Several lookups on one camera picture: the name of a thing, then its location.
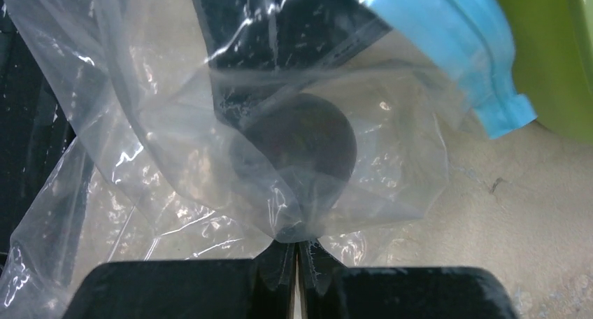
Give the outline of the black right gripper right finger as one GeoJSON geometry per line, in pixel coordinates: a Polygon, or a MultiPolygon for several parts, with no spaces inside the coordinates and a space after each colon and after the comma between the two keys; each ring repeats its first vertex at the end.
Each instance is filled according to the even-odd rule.
{"type": "Polygon", "coordinates": [[[299,243],[299,292],[303,318],[340,318],[334,273],[345,266],[317,240],[299,243]]]}

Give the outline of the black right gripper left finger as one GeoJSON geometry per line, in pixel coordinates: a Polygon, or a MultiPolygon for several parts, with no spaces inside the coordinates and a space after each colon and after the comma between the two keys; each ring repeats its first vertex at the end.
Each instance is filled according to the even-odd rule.
{"type": "Polygon", "coordinates": [[[255,317],[292,318],[297,281],[297,245],[271,245],[255,258],[255,317]]]}

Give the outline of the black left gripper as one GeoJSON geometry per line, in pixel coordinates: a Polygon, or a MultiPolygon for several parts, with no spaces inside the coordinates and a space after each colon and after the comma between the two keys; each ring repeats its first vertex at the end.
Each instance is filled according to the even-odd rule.
{"type": "Polygon", "coordinates": [[[192,0],[210,68],[330,69],[390,32],[356,0],[192,0]]]}

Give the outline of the clear zip top bag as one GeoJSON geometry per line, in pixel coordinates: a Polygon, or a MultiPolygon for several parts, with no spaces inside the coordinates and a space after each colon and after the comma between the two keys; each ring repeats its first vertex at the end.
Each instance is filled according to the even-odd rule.
{"type": "Polygon", "coordinates": [[[496,0],[356,0],[390,32],[330,69],[212,69],[192,0],[3,0],[75,137],[10,236],[2,318],[255,316],[255,258],[317,240],[341,317],[393,306],[379,264],[449,181],[440,121],[497,139],[533,122],[496,0]],[[357,159],[329,206],[238,194],[239,130],[298,94],[349,120],[357,159]]]}

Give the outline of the dark purple fake fig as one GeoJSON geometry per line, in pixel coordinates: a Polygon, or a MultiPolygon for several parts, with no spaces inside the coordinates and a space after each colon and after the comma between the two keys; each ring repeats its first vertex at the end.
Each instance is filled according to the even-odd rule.
{"type": "Polygon", "coordinates": [[[291,204],[329,208],[357,159],[354,130],[326,99],[301,93],[239,130],[230,159],[236,193],[262,204],[279,189],[291,204]]]}

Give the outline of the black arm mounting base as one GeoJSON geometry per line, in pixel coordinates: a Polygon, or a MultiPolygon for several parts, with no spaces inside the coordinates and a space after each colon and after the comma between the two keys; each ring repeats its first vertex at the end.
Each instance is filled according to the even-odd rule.
{"type": "Polygon", "coordinates": [[[1,264],[10,236],[75,133],[1,3],[1,264]]]}

